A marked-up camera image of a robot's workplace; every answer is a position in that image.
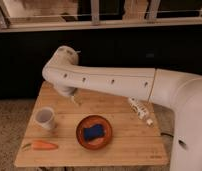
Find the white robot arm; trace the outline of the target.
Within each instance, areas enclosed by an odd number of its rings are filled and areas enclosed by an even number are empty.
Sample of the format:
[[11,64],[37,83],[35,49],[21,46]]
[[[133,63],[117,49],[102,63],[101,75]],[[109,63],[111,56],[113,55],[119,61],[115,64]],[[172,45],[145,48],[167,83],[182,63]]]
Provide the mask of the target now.
[[68,46],[42,70],[62,96],[77,88],[150,101],[175,114],[170,171],[202,171],[202,75],[155,68],[84,67]]

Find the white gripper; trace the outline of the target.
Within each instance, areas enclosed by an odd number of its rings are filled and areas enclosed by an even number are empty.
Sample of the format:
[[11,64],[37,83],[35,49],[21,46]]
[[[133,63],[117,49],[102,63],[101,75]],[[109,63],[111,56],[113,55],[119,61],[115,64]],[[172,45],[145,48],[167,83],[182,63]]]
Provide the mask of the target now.
[[67,86],[60,86],[60,85],[54,85],[54,89],[62,96],[65,97],[70,97],[71,101],[77,105],[77,106],[81,106],[81,103],[77,100],[77,98],[75,97],[75,92],[76,92],[76,88],[74,87],[67,87]]

